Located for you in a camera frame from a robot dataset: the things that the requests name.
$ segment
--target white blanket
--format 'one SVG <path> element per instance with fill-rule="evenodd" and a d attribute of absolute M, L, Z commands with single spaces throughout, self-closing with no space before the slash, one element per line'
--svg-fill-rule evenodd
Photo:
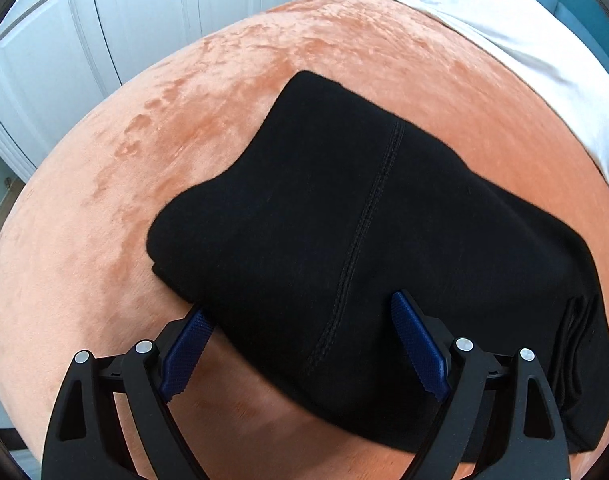
<path fill-rule="evenodd" d="M 609 185 L 609 75 L 536 0 L 397 0 L 456 30 L 540 94 Z"/>

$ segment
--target plush blanket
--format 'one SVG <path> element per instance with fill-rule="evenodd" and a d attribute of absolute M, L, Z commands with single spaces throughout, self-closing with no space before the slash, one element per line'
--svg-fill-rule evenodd
<path fill-rule="evenodd" d="M 0 236 L 0 397 L 41 457 L 76 351 L 155 338 L 189 306 L 152 273 L 155 214 L 243 152 L 299 70 L 336 80 L 447 143 L 484 178 L 587 242 L 609 321 L 609 187 L 521 79 L 436 20 L 392 0 L 299 0 L 146 70 L 98 105 L 27 184 Z M 153 478 L 125 399 L 120 416 Z M 327 424 L 282 396 L 220 332 L 171 412 L 214 480 L 398 478 L 412 456 Z M 572 457 L 580 478 L 609 442 Z M 462 465 L 458 477 L 471 471 Z"/>

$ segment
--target black garment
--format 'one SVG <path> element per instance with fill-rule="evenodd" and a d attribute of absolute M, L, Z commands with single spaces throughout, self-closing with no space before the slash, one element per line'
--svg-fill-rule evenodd
<path fill-rule="evenodd" d="M 294 76 L 232 167 L 161 211 L 147 250 L 265 376 L 369 439 L 415 451 L 437 411 L 391 321 L 401 288 L 485 351 L 533 349 L 571 451 L 604 431 L 609 329 L 582 238 L 321 76 Z"/>

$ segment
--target blue gripper pad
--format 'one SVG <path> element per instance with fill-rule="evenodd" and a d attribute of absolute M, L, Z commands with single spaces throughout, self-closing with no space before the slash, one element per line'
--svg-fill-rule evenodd
<path fill-rule="evenodd" d="M 214 326 L 198 310 L 185 325 L 162 363 L 162 383 L 159 392 L 169 402 L 187 387 L 198 359 L 214 332 Z"/>
<path fill-rule="evenodd" d="M 444 402 L 451 393 L 446 359 L 402 292 L 391 298 L 391 318 L 422 386 Z"/>

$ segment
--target peach bedspread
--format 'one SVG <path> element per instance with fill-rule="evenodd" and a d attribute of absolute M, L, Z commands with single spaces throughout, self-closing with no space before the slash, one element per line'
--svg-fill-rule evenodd
<path fill-rule="evenodd" d="M 226 170 L 299 70 L 339 81 L 450 145 L 586 240 L 609 320 L 609 188 L 562 120 L 456 32 L 392 0 L 299 0 L 191 44 L 92 110 L 27 184 L 0 237 L 0 397 L 41 457 L 62 377 L 154 338 L 188 305 L 151 272 L 155 214 Z M 126 402 L 141 474 L 154 478 Z M 214 480 L 396 479 L 411 455 L 294 405 L 222 333 L 171 411 Z M 609 441 L 572 457 L 580 478 Z M 470 472 L 462 465 L 458 476 Z"/>

